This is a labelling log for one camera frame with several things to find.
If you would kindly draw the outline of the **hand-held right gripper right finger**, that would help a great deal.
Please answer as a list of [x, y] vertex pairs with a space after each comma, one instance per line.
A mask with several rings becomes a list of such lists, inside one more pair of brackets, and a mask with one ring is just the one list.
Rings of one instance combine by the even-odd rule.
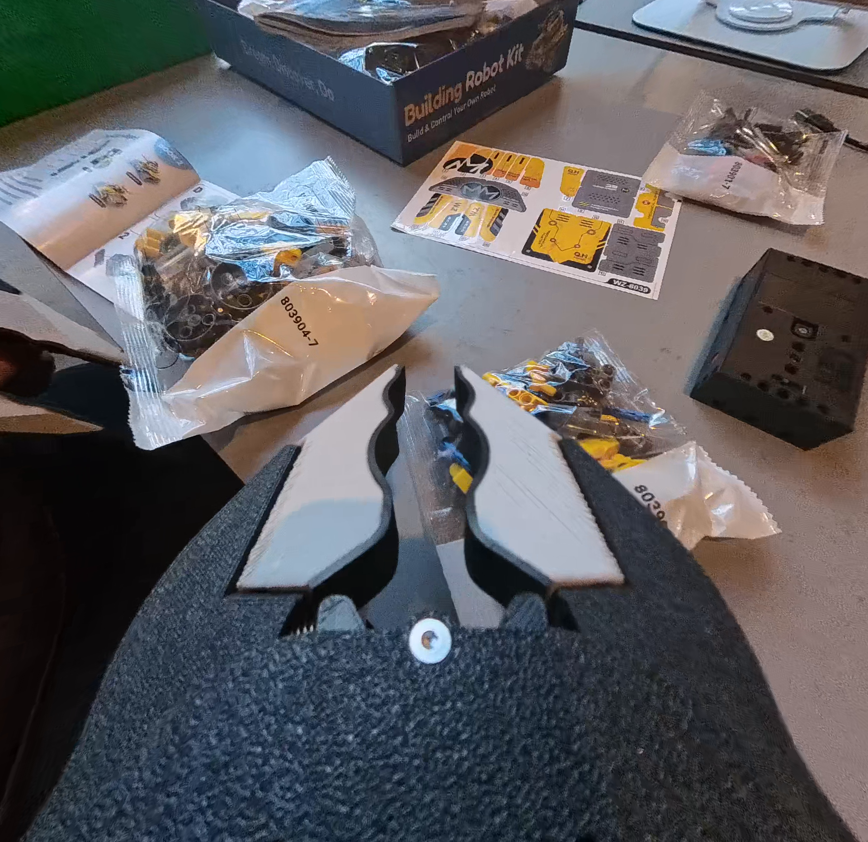
[[484, 589], [623, 584], [559, 435], [468, 366], [455, 367], [454, 384], [472, 476], [464, 554], [473, 581]]

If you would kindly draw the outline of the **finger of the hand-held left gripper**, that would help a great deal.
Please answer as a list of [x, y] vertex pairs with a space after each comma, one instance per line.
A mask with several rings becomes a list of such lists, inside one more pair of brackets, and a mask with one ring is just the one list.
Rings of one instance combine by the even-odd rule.
[[50, 353], [88, 362], [119, 366], [125, 359], [114, 343], [23, 293], [1, 292], [1, 332]]
[[1, 434], [71, 435], [98, 432], [103, 424], [82, 411], [1, 392]]

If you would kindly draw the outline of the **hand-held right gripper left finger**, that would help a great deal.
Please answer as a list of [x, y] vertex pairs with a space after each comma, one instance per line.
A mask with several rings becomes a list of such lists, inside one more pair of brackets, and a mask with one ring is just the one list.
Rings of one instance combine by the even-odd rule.
[[406, 370], [395, 364], [311, 430], [298, 446], [248, 547], [239, 591], [380, 591], [396, 568], [386, 475], [398, 453], [396, 425]]

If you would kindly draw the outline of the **robot kit instruction booklet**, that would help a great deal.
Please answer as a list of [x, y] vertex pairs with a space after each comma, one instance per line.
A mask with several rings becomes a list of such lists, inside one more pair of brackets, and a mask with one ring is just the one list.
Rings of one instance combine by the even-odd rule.
[[413, 36], [466, 28], [484, 12], [482, 2], [419, 4], [406, 0], [286, 0], [258, 13], [263, 28], [288, 35], [338, 38]]
[[235, 198], [144, 129], [91, 131], [1, 174], [2, 223], [92, 286], [111, 255], [131, 253], [146, 229], [169, 214]]

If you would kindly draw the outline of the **clear bag of yellow parts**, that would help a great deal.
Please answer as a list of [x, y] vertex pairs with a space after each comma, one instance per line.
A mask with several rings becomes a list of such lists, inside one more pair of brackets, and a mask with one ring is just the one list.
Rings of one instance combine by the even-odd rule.
[[385, 268], [328, 157], [273, 189], [170, 210], [110, 259], [135, 444], [282, 410], [367, 364], [439, 298]]

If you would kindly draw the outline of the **black control box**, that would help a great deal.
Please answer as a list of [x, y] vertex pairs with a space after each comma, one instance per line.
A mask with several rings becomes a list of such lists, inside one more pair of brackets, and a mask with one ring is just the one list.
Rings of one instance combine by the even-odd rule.
[[866, 277], [768, 249], [733, 290], [690, 397], [814, 449], [854, 431], [866, 361]]

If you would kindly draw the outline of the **blue cardboard kit box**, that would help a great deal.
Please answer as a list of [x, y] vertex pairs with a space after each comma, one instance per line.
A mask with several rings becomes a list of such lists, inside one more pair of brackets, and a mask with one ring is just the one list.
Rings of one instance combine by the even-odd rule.
[[[242, 0], [192, 0], [213, 53], [255, 81], [402, 166], [530, 95], [562, 70], [580, 0], [535, 6], [471, 43], [384, 80], [340, 60], [359, 46], [310, 45], [272, 32]], [[416, 4], [520, 0], [406, 0]]]

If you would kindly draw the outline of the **grey desk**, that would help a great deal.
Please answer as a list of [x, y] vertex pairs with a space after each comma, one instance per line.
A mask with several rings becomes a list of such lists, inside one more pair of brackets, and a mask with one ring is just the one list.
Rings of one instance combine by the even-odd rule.
[[[866, 141], [866, 99], [577, 31], [566, 67], [464, 139], [640, 175], [700, 90], [808, 107]], [[751, 486], [782, 534], [702, 543], [696, 555], [751, 641], [793, 739], [855, 835], [866, 840], [866, 398], [857, 429], [802, 452], [689, 398], [693, 364], [730, 288], [769, 247], [866, 276], [866, 156], [841, 153], [826, 224], [807, 232], [685, 204], [657, 301], [393, 232], [438, 161], [403, 168], [211, 55], [2, 128], [2, 171], [93, 128], [145, 128], [201, 176], [236, 194], [276, 184], [325, 156], [361, 193], [383, 261], [436, 273], [441, 297], [406, 339], [295, 410], [212, 435], [242, 478], [375, 377], [404, 364], [408, 388], [447, 385], [538, 355], [588, 329], [606, 337], [721, 466]]]

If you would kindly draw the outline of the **bag of yellow blue parts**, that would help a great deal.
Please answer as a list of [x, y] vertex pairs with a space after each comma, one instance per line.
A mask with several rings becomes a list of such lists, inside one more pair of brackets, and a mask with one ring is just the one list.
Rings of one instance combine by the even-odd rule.
[[[599, 333], [483, 379], [582, 447], [686, 549], [705, 539], [758, 540], [780, 533], [754, 490], [689, 438]], [[463, 560], [464, 500], [472, 472], [459, 444], [462, 420], [454, 390], [411, 393], [401, 422], [423, 523], [458, 621], [493, 628], [504, 607], [473, 583]]]

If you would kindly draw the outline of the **green plastic bin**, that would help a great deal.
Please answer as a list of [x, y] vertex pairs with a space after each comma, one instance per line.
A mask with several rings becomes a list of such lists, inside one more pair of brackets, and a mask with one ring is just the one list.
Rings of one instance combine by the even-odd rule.
[[192, 0], [1, 0], [1, 125], [209, 51]]

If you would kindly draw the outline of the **yellow and black sticker sheet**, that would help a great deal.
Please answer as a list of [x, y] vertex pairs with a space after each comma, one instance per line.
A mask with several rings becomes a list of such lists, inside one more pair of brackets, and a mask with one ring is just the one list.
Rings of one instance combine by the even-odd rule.
[[679, 209], [641, 177], [458, 141], [392, 228], [655, 300]]

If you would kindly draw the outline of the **small bag of black pins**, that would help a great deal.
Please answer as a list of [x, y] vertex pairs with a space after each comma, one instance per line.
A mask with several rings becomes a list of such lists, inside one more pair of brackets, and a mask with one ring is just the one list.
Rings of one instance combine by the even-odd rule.
[[825, 117], [737, 109], [702, 91], [643, 181], [680, 199], [792, 227], [818, 227], [846, 136]]

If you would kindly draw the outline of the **bags of parts in box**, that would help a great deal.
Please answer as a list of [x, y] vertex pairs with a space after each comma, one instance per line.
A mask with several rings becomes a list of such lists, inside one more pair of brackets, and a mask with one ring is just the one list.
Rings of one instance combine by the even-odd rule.
[[431, 35], [408, 42], [371, 43], [354, 47], [342, 52], [338, 60], [356, 72], [393, 84], [450, 55], [455, 48], [452, 38]]

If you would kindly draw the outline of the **silver monitor stand base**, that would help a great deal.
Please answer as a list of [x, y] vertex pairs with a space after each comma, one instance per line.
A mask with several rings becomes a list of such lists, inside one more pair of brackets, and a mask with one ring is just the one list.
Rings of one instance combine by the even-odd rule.
[[867, 13], [804, 0], [655, 0], [635, 25], [815, 72], [837, 72], [867, 49]]

